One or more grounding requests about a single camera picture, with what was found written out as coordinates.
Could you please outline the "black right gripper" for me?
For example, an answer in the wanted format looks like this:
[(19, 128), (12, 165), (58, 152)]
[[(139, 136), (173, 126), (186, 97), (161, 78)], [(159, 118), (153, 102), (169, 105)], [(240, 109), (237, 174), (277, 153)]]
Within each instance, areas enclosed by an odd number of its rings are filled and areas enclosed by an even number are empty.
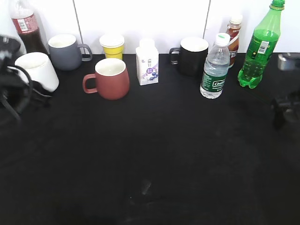
[[(300, 53), (280, 53), (277, 67), (281, 71), (294, 71), (300, 69)], [(300, 122), (300, 90), (295, 90), (286, 96), (276, 97), (271, 102), (274, 119), (273, 126), (281, 129), (286, 123)]]

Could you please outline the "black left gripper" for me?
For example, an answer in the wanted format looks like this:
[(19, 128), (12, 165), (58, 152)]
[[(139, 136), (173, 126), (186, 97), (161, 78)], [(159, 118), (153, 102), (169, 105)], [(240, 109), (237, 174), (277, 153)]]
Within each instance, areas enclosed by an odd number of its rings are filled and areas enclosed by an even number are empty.
[(32, 81), (28, 72), (13, 65), (21, 43), (9, 36), (0, 37), (0, 108), (19, 117), (28, 104), (48, 107), (52, 94)]

